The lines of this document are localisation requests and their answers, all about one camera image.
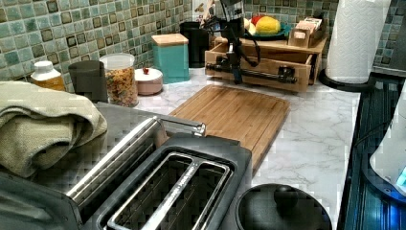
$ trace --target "dish towel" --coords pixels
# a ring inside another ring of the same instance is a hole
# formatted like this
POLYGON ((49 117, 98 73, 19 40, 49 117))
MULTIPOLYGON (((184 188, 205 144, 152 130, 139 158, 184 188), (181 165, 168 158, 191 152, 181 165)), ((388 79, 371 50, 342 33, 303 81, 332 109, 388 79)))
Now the dish towel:
POLYGON ((104 117, 85 97, 0 81, 0 164, 12 173, 28 177, 50 168, 106 131, 104 117))

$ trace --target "countertop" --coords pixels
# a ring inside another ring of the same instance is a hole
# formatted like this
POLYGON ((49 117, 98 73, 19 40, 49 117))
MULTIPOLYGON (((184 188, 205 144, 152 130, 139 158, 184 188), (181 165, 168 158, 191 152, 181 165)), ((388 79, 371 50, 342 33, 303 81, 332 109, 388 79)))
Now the countertop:
POLYGON ((252 186, 287 184, 315 197, 336 229, 360 94, 338 91, 315 82, 305 93, 235 85, 212 80, 204 68, 191 69, 191 80, 165 84, 154 96, 139 97, 135 107, 168 115, 207 84, 227 85, 290 101, 290 112, 265 155, 252 186))

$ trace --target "cup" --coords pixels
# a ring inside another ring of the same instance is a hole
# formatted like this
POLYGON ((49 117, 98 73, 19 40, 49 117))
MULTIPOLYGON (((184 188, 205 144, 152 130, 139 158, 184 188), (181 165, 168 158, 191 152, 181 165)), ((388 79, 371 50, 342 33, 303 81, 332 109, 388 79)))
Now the cup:
POLYGON ((104 64, 98 60, 84 60, 69 65, 75 93, 92 103, 108 103, 104 64))

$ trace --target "drawer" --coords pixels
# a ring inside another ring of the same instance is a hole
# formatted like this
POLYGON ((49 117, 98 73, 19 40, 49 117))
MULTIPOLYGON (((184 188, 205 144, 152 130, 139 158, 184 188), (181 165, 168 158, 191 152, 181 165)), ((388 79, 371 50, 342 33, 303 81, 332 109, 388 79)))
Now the drawer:
MULTIPOLYGON (((206 51, 205 60, 206 64, 214 64, 218 56, 226 57, 226 51, 228 47, 226 44, 220 43, 216 45, 212 50, 206 51)), ((251 60, 257 60, 257 54, 255 47, 243 46, 244 53, 251 60)), ((276 80, 259 79, 248 76, 242 76, 242 80, 247 83, 260 84, 273 88, 280 88, 294 92, 305 92, 311 72, 312 54, 297 53, 284 50, 270 50, 262 49, 260 51, 260 63, 256 67, 252 67, 243 58, 241 59, 241 69, 252 70, 267 74, 278 74, 280 66, 289 66, 295 69, 294 77, 297 78, 295 83, 283 83, 276 80)), ((234 76, 231 73, 217 72, 214 70, 206 69, 206 75, 214 78, 223 78, 226 80, 233 80, 234 76)))

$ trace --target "wooden cutting board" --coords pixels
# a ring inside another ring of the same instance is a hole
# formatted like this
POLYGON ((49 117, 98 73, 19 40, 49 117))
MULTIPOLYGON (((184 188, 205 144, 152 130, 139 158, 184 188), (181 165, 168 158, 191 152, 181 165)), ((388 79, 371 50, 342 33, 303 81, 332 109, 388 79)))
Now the wooden cutting board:
POLYGON ((253 153, 253 174, 289 111, 288 101, 247 90, 208 85, 170 115, 202 122, 206 135, 240 141, 253 153))

